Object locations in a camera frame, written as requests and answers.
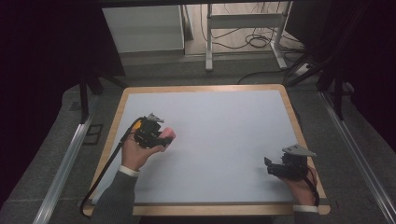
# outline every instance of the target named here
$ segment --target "finger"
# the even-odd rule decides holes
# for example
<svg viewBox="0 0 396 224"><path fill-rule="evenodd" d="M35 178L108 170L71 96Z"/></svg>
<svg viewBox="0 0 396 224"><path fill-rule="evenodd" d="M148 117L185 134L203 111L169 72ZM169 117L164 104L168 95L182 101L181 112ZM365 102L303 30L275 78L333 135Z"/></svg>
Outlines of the finger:
<svg viewBox="0 0 396 224"><path fill-rule="evenodd" d="M167 127L167 128L165 128L165 129L163 130L163 132L160 134L160 137L161 137L161 138L171 137L172 139L175 140L176 134L175 134L175 132L174 132L171 128ZM170 145L170 144L167 144L164 148L162 148L161 151L164 152L164 151L169 147L169 145Z"/></svg>
<svg viewBox="0 0 396 224"><path fill-rule="evenodd" d="M157 152L160 152L163 150L163 146L156 146L150 149L145 149L145 153L147 153L148 156L151 156L152 154L155 154Z"/></svg>
<svg viewBox="0 0 396 224"><path fill-rule="evenodd" d="M128 137L126 137L127 140L134 140L134 133L136 133L136 129L132 128L131 131L128 134Z"/></svg>

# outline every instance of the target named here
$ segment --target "hand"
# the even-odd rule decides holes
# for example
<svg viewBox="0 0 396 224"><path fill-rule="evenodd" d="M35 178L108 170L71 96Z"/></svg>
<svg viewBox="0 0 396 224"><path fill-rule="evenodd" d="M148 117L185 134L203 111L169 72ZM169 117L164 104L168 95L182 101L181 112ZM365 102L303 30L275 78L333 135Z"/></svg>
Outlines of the hand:
<svg viewBox="0 0 396 224"><path fill-rule="evenodd" d="M160 151L165 151L166 148L169 147L169 145L167 145L166 147L156 146L151 149L142 148L134 140L135 131L136 131L135 129L131 130L131 133L128 135L127 139L124 142L124 145L122 146L121 165L123 165L131 170L138 171L140 169L140 167L142 167L146 163L149 156L151 156L154 153L160 152ZM173 131L172 132L162 132L160 134L160 137L175 138L176 135Z"/></svg>
<svg viewBox="0 0 396 224"><path fill-rule="evenodd" d="M308 166L308 169L310 170L310 172L308 171L306 177L316 187L318 183L317 171L310 166ZM279 179L283 180L283 182L285 182L286 185L288 185L291 193L293 194L294 198L297 201L297 204L311 205L311 206L315 205L315 196L303 179L299 181L293 181L286 178L279 178Z"/></svg>

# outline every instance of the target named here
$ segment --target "white board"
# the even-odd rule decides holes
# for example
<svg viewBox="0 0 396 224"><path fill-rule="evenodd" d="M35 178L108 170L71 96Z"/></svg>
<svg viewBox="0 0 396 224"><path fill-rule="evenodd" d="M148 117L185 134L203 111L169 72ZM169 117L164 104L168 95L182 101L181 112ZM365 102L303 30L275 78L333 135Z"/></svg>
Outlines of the white board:
<svg viewBox="0 0 396 224"><path fill-rule="evenodd" d="M201 91L130 94L112 150L135 119L154 113L177 138L142 167L136 203L291 202L287 186L268 175L263 158L281 163L297 144L279 91ZM120 154L99 184L109 186Z"/></svg>

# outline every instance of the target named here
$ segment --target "gray carpet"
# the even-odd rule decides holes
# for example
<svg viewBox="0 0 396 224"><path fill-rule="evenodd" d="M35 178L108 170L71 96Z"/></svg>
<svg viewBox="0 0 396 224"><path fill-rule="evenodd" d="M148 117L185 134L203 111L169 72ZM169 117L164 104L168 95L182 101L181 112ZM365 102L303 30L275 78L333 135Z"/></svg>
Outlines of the gray carpet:
<svg viewBox="0 0 396 224"><path fill-rule="evenodd" d="M205 71L205 63L202 61L128 65L125 66L127 77L121 77L120 80L131 86L235 84L239 78L249 73L278 70L272 55L263 57L267 60L216 60L214 71L211 73ZM282 79L283 73L261 74L244 79L242 84L281 83ZM122 94L121 88L101 80L105 92L100 98L97 113L92 121L92 125L103 125L101 137L97 145L81 147L50 223L88 223L88 220L79 214L77 202L90 187ZM332 123L325 105L315 91L316 80L316 77L311 77L297 87L290 88L289 95L300 116L305 141L309 148L318 154L314 162L331 203L332 211L329 215L321 217L322 223L387 223ZM80 111L76 107L76 102L79 102L77 87L64 94L59 116L34 161L3 206L0 223L33 222L78 126ZM363 147L364 155L394 200L394 152L347 98L344 101L344 115L351 132ZM87 137L85 141L92 142L92 138ZM273 217L272 222L292 223L292 217Z"/></svg>

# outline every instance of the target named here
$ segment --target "metal rail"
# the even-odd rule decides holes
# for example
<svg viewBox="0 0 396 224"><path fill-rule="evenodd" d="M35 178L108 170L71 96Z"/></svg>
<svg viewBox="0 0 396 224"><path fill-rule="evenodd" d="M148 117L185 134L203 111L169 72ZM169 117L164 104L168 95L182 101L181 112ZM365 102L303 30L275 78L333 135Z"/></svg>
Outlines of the metal rail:
<svg viewBox="0 0 396 224"><path fill-rule="evenodd" d="M93 114L96 110L96 107L99 102L99 96L94 95L90 102L90 111L91 114L88 116L87 120L83 124L79 124L76 130L75 135L73 136L70 145L64 154L64 159L62 160L61 165L59 166L58 172L56 176L53 178L52 183L49 187L49 191L41 204L40 209L35 216L34 224L45 224L50 221L50 217L55 208L56 203L58 202L59 196L61 195L62 190L64 189L64 184L67 180L67 177L70 174L70 170L73 167L74 161L76 160L76 156L79 152L81 144L84 140L85 134L90 127Z"/></svg>
<svg viewBox="0 0 396 224"><path fill-rule="evenodd" d="M346 143L346 147L348 148L352 159L355 161L356 165L361 171L361 175L366 181L370 191L373 193L375 200L388 223L396 223L396 209L392 199L388 196L381 182L376 178L375 173L361 153L361 149L359 148L358 144L356 144L346 124L341 121L333 111L332 100L329 94L321 91L319 95L324 101L327 110L332 117L332 121L335 123L338 132L341 134L344 142Z"/></svg>

